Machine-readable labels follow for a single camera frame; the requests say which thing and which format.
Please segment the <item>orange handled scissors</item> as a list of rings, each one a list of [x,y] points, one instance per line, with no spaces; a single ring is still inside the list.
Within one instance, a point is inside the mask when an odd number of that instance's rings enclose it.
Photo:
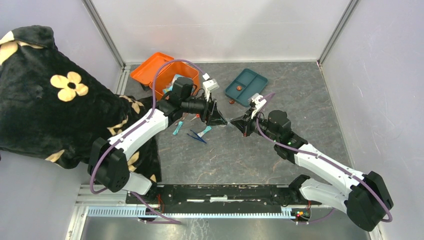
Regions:
[[[190,120],[190,122],[192,122],[192,121],[194,121],[194,120],[196,120],[196,119],[199,119],[200,118],[200,115],[199,114],[196,114],[191,120]]]

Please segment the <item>black floral blanket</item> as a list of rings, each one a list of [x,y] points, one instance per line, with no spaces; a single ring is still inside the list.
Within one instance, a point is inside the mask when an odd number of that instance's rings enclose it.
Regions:
[[[122,133],[152,108],[151,97],[113,93],[55,44],[48,26],[0,41],[0,148],[64,169],[87,164],[95,140]]]

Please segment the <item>teal white tube packet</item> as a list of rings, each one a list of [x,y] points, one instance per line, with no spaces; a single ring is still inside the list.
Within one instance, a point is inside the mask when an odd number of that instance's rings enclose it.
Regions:
[[[212,129],[212,127],[211,126],[206,126],[206,128],[203,130],[203,131],[201,131],[201,132],[198,132],[197,133],[197,135],[200,137],[200,138],[202,138],[206,133],[208,133],[210,130]]]

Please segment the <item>orange medicine kit box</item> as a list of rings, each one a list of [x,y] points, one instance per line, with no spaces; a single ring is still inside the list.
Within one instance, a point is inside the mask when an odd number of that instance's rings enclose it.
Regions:
[[[183,61],[174,61],[173,57],[161,52],[154,53],[130,73],[143,86],[154,86],[157,100],[165,94],[164,89],[170,86],[175,75],[192,79],[197,86],[196,92],[201,88],[200,72],[196,68]]]

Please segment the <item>blue plastic tweezers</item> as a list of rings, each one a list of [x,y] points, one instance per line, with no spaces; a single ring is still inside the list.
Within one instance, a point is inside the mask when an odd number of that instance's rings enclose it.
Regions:
[[[201,142],[201,143],[204,143],[204,144],[207,144],[207,142],[199,135],[199,134],[197,134],[195,131],[193,131],[193,130],[190,130],[191,131],[191,134],[190,133],[187,133],[187,135],[189,136],[189,137],[191,137],[191,138],[193,138],[194,140],[196,140],[196,141],[199,141],[199,142]]]

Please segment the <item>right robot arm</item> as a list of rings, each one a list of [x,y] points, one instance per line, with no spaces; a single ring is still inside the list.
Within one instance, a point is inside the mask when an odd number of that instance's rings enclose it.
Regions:
[[[364,173],[343,165],[319,151],[311,143],[292,131],[285,111],[273,110],[267,117],[262,109],[273,97],[258,93],[250,99],[250,108],[244,115],[230,122],[245,137],[256,133],[274,144],[282,159],[305,168],[322,179],[313,178],[293,182],[289,199],[295,204],[316,201],[345,213],[362,230],[371,232],[380,223],[393,221],[394,206],[383,177],[374,172]]]

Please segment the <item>blue cotton pad packet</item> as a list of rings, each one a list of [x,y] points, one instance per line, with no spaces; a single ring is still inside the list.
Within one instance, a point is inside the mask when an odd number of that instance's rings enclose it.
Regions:
[[[164,94],[166,94],[166,93],[170,92],[170,91],[173,89],[173,86],[174,86],[175,81],[176,81],[177,79],[179,79],[179,78],[183,78],[183,76],[182,76],[182,75],[180,75],[180,74],[175,74],[175,75],[174,75],[174,77],[173,77],[173,79],[172,79],[172,81],[171,81],[168,85],[166,85],[166,87],[165,87],[165,88],[163,88],[163,89],[162,89],[162,92],[163,92]]]

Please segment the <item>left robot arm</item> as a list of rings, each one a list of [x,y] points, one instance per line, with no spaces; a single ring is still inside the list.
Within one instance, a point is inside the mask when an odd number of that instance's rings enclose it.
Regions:
[[[152,187],[152,180],[131,172],[128,162],[142,145],[179,120],[184,113],[198,114],[207,126],[227,125],[211,94],[219,88],[217,81],[206,73],[203,78],[200,96],[192,95],[194,83],[191,79],[179,77],[172,89],[160,100],[154,101],[152,108],[136,123],[108,140],[98,138],[93,143],[87,169],[92,193],[99,193],[94,190],[94,182],[98,182],[113,193],[120,190],[138,193],[145,204],[156,200],[157,190]]]

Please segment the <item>teal divided tray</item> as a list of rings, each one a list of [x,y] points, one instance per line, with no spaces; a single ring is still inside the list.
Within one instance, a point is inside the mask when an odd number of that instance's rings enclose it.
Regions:
[[[225,95],[243,107],[249,107],[249,99],[261,93],[268,79],[255,71],[245,68],[225,89]]]

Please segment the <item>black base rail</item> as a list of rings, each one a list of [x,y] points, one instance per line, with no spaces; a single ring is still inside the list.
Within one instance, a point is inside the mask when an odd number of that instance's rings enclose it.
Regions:
[[[165,214],[272,214],[285,207],[320,205],[289,185],[277,184],[164,184],[143,199],[163,206]]]

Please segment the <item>teal scissor sheath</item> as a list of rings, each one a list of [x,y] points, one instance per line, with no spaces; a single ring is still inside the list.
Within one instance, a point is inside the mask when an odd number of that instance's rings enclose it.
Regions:
[[[179,133],[179,131],[180,131],[180,129],[181,129],[181,127],[183,126],[183,124],[184,124],[184,122],[183,121],[179,121],[177,124],[176,124],[176,128],[175,128],[175,130],[173,131],[173,135],[174,136],[176,136],[178,133]]]

